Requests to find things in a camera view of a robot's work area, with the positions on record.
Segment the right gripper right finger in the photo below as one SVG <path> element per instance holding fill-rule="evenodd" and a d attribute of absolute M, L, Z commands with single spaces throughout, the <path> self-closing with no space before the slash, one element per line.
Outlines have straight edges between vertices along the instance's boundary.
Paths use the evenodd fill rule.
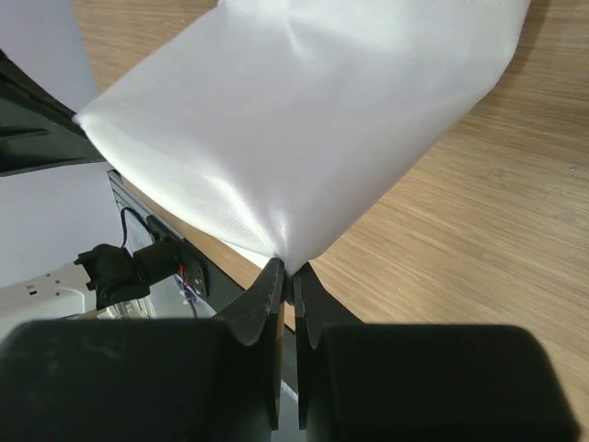
<path fill-rule="evenodd" d="M 300 427 L 310 441 L 576 441 L 549 356 L 502 324 L 381 324 L 310 265 L 293 277 Z"/>

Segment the white t shirt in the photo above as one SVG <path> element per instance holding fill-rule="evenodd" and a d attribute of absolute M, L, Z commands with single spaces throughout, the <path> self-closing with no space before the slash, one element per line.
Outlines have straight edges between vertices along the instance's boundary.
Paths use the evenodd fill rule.
<path fill-rule="evenodd" d="M 75 116 L 154 203 L 294 273 L 497 84 L 526 1 L 222 1 Z"/>

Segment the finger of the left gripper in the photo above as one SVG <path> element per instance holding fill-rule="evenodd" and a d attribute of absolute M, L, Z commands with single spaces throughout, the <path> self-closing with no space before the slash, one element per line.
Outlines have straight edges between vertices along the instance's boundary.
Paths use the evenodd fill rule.
<path fill-rule="evenodd" d="M 75 113 L 1 54 L 1 174 L 103 159 Z"/>

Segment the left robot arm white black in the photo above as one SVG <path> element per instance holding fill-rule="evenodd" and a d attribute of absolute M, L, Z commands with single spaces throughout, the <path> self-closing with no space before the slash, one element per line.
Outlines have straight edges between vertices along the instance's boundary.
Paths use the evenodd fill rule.
<path fill-rule="evenodd" d="M 172 245 L 127 250 L 110 164 L 73 113 L 1 60 L 1 331 L 146 297 L 177 271 Z"/>

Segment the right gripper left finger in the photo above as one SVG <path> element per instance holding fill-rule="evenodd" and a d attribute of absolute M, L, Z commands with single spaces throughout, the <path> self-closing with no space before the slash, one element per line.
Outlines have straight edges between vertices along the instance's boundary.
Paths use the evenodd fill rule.
<path fill-rule="evenodd" d="M 36 320 L 1 345 L 5 441 L 267 441 L 285 270 L 209 319 Z"/>

